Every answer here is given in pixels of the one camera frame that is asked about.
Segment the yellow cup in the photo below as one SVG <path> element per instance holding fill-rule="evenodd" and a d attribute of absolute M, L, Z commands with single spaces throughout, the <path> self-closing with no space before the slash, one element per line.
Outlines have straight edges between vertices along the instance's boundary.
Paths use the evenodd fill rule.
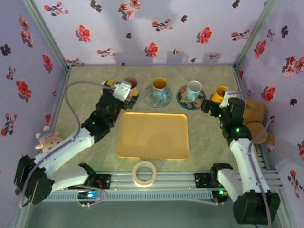
<path fill-rule="evenodd" d="M 225 86 L 220 86 L 216 89 L 215 93 L 212 95 L 212 98 L 211 100 L 213 102 L 218 102 L 218 103 L 221 103 L 224 99 L 222 93 L 225 91 L 225 90 L 228 90 L 227 87 Z"/>

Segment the floral wallpaper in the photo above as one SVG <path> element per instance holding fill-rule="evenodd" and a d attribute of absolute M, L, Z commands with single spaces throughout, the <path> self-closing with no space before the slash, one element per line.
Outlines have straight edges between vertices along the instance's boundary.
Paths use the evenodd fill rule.
<path fill-rule="evenodd" d="M 50 121 L 64 69 L 22 1 L 2 2 L 0 21 L 0 227 L 7 228 L 19 208 L 18 161 L 38 153 L 35 134 Z"/>
<path fill-rule="evenodd" d="M 34 2 L 68 64 L 126 66 L 235 63 L 265 0 Z"/>
<path fill-rule="evenodd" d="M 296 6 L 301 3 L 275 6 L 238 68 L 247 96 L 267 103 L 275 143 L 265 148 L 266 156 L 279 171 L 299 228 L 304 224 L 304 15 Z"/>

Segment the cup handle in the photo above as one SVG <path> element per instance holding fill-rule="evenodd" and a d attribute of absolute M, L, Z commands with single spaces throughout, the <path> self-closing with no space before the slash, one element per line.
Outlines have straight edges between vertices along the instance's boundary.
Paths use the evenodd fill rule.
<path fill-rule="evenodd" d="M 161 93 L 161 101 L 163 101 L 164 103 L 166 103 L 167 102 L 167 93 L 165 92 L 165 91 L 163 91 L 162 93 Z"/>

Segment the teddy bear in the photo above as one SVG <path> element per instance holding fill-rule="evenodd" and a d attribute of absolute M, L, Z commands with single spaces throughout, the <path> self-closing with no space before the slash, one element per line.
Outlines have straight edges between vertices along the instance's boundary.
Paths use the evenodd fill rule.
<path fill-rule="evenodd" d="M 256 100 L 246 100 L 243 113 L 243 124 L 249 129 L 252 139 L 258 136 L 263 130 L 262 124 L 265 112 L 268 112 L 266 104 Z M 255 144 L 267 143 L 272 146 L 275 144 L 275 137 L 272 132 L 265 131 L 256 141 Z"/>
<path fill-rule="evenodd" d="M 37 133 L 36 138 L 39 141 L 39 144 L 35 146 L 36 150 L 42 149 L 42 152 L 45 153 L 60 142 L 63 141 L 62 138 L 59 137 L 59 131 L 53 131 L 49 126 L 45 126 L 43 128 L 43 133 Z"/>

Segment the mug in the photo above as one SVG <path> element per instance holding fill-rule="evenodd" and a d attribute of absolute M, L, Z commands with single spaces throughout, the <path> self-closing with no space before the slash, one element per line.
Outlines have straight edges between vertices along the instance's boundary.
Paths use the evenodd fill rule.
<path fill-rule="evenodd" d="M 153 96 L 162 102 L 167 102 L 167 81 L 161 77 L 153 81 Z"/>
<path fill-rule="evenodd" d="M 225 87 L 225 86 L 220 86 L 220 87 L 218 87 L 218 88 L 216 89 L 215 93 L 212 95 L 211 100 L 212 100 L 213 102 L 222 103 L 222 101 L 223 101 L 223 99 L 224 99 L 224 97 L 223 97 L 223 92 L 224 92 L 225 90 L 228 90 L 228 88 Z"/>
<path fill-rule="evenodd" d="M 127 78 L 124 79 L 124 81 L 131 84 L 131 90 L 130 90 L 128 96 L 127 96 L 127 100 L 131 100 L 132 96 L 133 96 L 133 92 L 134 92 L 134 90 L 136 89 L 136 86 L 137 86 L 137 81 L 133 77 L 127 77 Z"/>
<path fill-rule="evenodd" d="M 187 84 L 187 98 L 191 101 L 195 101 L 195 99 L 198 98 L 198 96 L 200 95 L 201 89 L 201 83 L 199 83 L 198 81 L 190 81 Z"/>

